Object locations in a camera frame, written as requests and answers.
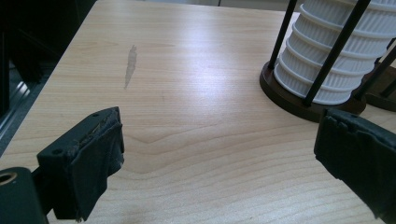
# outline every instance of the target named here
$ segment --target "light wood surface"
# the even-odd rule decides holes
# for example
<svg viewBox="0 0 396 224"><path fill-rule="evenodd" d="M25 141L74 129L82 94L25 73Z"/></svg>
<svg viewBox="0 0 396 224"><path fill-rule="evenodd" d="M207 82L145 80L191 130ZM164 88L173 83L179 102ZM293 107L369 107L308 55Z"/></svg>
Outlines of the light wood surface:
<svg viewBox="0 0 396 224"><path fill-rule="evenodd" d="M125 163L87 223L381 223L315 160L318 125L262 92L283 15L96 2L0 168L35 169L40 150L117 105ZM368 105L362 116L396 132L394 113Z"/></svg>

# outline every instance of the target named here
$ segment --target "wooden table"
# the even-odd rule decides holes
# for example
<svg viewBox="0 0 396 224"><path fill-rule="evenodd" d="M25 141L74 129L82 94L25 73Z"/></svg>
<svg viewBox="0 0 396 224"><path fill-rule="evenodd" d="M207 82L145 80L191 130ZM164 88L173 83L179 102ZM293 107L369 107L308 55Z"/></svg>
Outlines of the wooden table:
<svg viewBox="0 0 396 224"><path fill-rule="evenodd" d="M117 105L125 163L87 223L380 223L315 160L318 125L260 87L283 15L98 1L0 168L35 169L40 150ZM394 113L368 105L362 116L396 132Z"/></svg>

